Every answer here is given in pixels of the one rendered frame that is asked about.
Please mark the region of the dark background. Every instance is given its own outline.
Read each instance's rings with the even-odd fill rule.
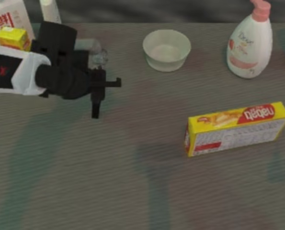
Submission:
[[[42,20],[39,0],[24,0],[31,21]],[[285,23],[285,0],[270,0],[271,20]],[[57,0],[64,23],[237,23],[250,0]]]

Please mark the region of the clear plastic object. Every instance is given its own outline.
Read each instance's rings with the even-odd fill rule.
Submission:
[[[76,50],[89,50],[90,53],[90,68],[101,66],[103,69],[108,62],[108,53],[102,48],[101,43],[95,39],[78,39],[75,44]]]

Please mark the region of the plastic container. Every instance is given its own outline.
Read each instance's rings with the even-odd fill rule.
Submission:
[[[156,30],[143,41],[147,63],[161,72],[172,72],[183,66],[191,51],[189,39],[175,30]]]
[[[51,65],[41,54],[0,46],[0,93],[40,95],[46,89],[35,83],[40,65]]]
[[[56,0],[40,0],[40,5],[44,21],[61,24]]]
[[[4,26],[24,29],[28,37],[34,39],[33,28],[23,0],[0,0],[0,29]]]
[[[255,8],[235,29],[228,41],[229,69],[242,78],[251,79],[267,67],[273,46],[269,20],[270,3],[251,0]]]

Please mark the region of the white box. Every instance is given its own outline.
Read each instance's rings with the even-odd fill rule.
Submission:
[[[34,32],[23,0],[0,0],[0,29],[4,26],[27,31],[34,39]]]

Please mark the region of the box with red chinese characters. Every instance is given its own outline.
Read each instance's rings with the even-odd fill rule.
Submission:
[[[5,26],[24,29],[28,37],[34,39],[33,28],[23,0],[0,0],[0,30]]]
[[[276,140],[285,126],[285,107],[276,102],[188,118],[189,157]]]

